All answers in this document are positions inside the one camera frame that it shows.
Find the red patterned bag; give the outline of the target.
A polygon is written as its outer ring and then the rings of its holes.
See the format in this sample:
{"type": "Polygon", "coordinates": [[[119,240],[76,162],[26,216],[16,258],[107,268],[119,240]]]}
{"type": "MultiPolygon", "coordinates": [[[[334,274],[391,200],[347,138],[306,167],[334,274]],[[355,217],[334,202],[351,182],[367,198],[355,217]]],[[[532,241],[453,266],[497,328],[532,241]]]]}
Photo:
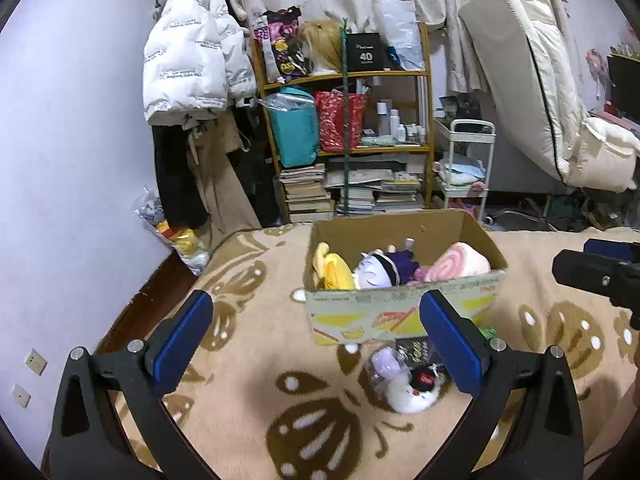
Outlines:
{"type": "MultiPolygon", "coordinates": [[[[319,91],[314,95],[319,118],[320,146],[323,151],[343,151],[343,103],[342,92],[319,91]]],[[[364,116],[369,103],[366,94],[349,93],[350,148],[360,144],[364,116]]]]}

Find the black box with 40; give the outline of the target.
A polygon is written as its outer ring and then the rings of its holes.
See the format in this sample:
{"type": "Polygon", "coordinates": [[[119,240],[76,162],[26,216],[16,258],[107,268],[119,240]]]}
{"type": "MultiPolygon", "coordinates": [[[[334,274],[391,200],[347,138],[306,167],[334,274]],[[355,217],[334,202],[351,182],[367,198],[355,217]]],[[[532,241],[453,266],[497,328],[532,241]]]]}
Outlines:
{"type": "Polygon", "coordinates": [[[360,32],[346,36],[347,69],[351,73],[377,72],[384,68],[381,35],[360,32]]]}

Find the cream upright mattress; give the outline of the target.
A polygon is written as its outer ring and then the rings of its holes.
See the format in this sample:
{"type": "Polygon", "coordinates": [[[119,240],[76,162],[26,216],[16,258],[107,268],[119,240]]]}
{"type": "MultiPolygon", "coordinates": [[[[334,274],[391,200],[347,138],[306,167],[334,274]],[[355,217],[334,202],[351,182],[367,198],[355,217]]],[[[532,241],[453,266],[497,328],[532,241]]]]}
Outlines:
{"type": "Polygon", "coordinates": [[[597,156],[580,132],[586,112],[550,0],[469,0],[459,15],[510,142],[551,177],[595,186],[597,156]]]}

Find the wooden bookshelf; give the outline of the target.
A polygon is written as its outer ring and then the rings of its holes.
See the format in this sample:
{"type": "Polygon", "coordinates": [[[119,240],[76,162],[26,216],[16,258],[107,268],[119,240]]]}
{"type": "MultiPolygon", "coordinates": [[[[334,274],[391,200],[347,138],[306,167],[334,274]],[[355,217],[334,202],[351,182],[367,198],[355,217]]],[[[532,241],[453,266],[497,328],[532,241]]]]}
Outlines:
{"type": "Polygon", "coordinates": [[[434,140],[428,139],[421,145],[413,144],[395,144],[394,146],[374,146],[373,148],[353,148],[350,145],[352,140],[352,110],[354,109],[349,105],[349,84],[353,80],[359,79],[373,79],[375,77],[412,77],[416,80],[416,98],[414,102],[408,102],[406,107],[413,107],[418,113],[418,122],[421,127],[431,129],[434,120],[434,106],[432,103],[433,97],[433,84],[432,84],[432,70],[431,61],[428,58],[428,48],[430,42],[428,41],[428,35],[426,25],[424,23],[418,23],[418,29],[420,32],[421,40],[420,45],[423,52],[425,70],[388,70],[383,68],[382,70],[358,70],[358,72],[350,72],[348,70],[348,55],[347,55],[347,37],[350,36],[350,32],[347,30],[347,21],[344,20],[343,25],[340,26],[340,55],[341,55],[341,70],[337,73],[328,73],[324,75],[308,76],[306,78],[297,78],[289,82],[269,82],[267,79],[267,69],[265,62],[265,55],[262,53],[262,44],[253,39],[252,52],[254,58],[254,69],[256,79],[258,83],[258,94],[262,99],[265,99],[266,95],[270,91],[281,90],[283,88],[290,88],[294,86],[303,86],[304,84],[318,84],[322,81],[340,80],[342,84],[333,90],[333,93],[340,96],[340,106],[338,110],[343,113],[341,118],[341,139],[343,144],[337,152],[318,151],[318,157],[329,157],[342,155],[344,157],[344,171],[350,169],[350,158],[355,155],[375,155],[382,153],[426,153],[433,154],[434,152],[434,140]]]}

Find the green pole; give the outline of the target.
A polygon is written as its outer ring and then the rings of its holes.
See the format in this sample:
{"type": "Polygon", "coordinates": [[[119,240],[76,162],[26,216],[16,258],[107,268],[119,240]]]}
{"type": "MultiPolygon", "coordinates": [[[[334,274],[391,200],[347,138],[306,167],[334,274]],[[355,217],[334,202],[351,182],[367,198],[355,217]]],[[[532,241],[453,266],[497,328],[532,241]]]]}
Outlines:
{"type": "Polygon", "coordinates": [[[350,119],[349,92],[347,66],[347,18],[343,18],[341,27],[341,74],[342,74],[342,103],[343,103],[343,186],[342,186],[342,215],[349,217],[349,163],[350,163],[350,119]]]}

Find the teal bag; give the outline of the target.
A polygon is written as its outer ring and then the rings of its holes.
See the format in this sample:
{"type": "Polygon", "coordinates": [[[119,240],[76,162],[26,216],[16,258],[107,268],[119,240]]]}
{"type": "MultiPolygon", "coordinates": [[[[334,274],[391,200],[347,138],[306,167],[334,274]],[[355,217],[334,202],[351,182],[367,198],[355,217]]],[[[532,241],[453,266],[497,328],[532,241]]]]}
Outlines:
{"type": "Polygon", "coordinates": [[[266,97],[272,133],[284,168],[311,165],[320,150],[319,121],[314,97],[297,88],[284,88],[266,97]]]}

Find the white puffer jacket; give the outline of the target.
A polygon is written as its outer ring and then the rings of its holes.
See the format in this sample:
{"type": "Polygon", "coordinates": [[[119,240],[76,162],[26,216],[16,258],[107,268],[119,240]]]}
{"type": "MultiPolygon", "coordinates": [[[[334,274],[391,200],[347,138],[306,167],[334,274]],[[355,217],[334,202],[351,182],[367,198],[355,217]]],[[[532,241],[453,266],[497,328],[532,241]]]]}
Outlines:
{"type": "Polygon", "coordinates": [[[190,128],[257,91],[244,28],[226,0],[166,0],[144,47],[143,113],[190,128]]]}

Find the printed cardboard box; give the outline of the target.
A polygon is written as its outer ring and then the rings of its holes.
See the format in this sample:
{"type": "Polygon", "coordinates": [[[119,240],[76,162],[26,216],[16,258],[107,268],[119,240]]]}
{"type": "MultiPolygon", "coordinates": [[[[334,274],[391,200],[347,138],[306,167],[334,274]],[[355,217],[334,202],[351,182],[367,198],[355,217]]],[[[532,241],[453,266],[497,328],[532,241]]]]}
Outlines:
{"type": "Polygon", "coordinates": [[[459,209],[337,218],[311,228],[304,291],[319,346],[422,336],[424,292],[477,320],[506,280],[506,259],[459,209]]]}

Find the green tissue pack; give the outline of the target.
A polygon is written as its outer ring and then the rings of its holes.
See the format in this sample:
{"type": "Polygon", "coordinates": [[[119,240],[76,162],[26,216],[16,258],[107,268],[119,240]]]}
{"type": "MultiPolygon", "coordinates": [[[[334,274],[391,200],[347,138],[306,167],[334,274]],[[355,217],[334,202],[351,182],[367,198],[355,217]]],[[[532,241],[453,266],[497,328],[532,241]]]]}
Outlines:
{"type": "Polygon", "coordinates": [[[487,340],[498,338],[497,331],[492,327],[481,327],[480,332],[487,340]]]}

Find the blonde wig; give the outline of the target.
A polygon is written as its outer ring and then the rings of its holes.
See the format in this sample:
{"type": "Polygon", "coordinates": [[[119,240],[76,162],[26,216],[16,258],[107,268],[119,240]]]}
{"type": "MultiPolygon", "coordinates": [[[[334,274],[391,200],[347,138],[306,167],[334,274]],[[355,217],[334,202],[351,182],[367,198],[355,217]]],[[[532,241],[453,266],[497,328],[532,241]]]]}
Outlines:
{"type": "Polygon", "coordinates": [[[341,26],[330,20],[305,22],[299,37],[306,44],[311,73],[325,75],[342,71],[341,26]]]}

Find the white fluffy plush toy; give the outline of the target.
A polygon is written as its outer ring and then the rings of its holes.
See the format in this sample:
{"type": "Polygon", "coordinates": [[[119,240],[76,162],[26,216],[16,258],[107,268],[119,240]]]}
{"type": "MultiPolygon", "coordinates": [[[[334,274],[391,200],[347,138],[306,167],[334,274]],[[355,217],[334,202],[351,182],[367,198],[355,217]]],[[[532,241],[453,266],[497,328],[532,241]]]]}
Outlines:
{"type": "Polygon", "coordinates": [[[385,400],[396,413],[422,413],[439,400],[447,382],[447,373],[436,364],[406,368],[386,386],[385,400]]]}

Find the left stack of books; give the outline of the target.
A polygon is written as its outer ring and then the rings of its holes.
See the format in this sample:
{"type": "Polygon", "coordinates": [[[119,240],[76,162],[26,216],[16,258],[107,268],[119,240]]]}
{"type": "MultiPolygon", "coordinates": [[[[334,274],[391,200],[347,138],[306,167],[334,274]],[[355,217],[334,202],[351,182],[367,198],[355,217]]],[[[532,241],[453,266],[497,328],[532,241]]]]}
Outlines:
{"type": "Polygon", "coordinates": [[[326,167],[323,164],[285,169],[280,172],[285,206],[291,222],[331,220],[334,200],[324,186],[326,167]]]}

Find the upper wall socket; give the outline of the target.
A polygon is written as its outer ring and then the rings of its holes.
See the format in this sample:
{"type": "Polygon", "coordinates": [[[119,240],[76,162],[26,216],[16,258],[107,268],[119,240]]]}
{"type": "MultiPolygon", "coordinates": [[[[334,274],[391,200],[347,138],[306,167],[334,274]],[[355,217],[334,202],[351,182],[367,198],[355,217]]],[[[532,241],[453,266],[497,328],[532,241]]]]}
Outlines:
{"type": "Polygon", "coordinates": [[[48,365],[48,361],[35,349],[26,356],[25,365],[37,376],[41,376],[48,365]]]}

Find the white plastic bag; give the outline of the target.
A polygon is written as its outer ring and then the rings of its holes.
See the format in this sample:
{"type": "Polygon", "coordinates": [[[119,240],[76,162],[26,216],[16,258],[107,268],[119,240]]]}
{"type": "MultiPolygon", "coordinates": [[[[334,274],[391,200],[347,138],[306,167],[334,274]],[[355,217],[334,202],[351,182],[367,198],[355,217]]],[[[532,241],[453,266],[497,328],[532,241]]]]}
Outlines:
{"type": "Polygon", "coordinates": [[[408,0],[381,0],[378,21],[394,62],[403,70],[425,70],[424,54],[416,5],[408,0]]]}

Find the beige patterned blanket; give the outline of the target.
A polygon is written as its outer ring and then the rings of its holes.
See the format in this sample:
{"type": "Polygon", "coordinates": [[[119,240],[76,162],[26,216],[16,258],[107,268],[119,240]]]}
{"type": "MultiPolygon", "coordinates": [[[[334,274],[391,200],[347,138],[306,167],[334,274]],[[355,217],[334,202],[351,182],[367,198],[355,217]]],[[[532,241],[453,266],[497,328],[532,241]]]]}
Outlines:
{"type": "MultiPolygon", "coordinates": [[[[368,381],[370,346],[316,344],[304,303],[308,226],[235,234],[198,280],[215,316],[165,408],[225,479],[411,479],[469,399],[453,388],[420,414],[393,412],[368,381]]],[[[506,343],[556,344],[570,364],[588,458],[631,404],[639,334],[608,300],[555,283],[553,257],[586,233],[497,232],[508,275],[484,317],[506,343]]]]}

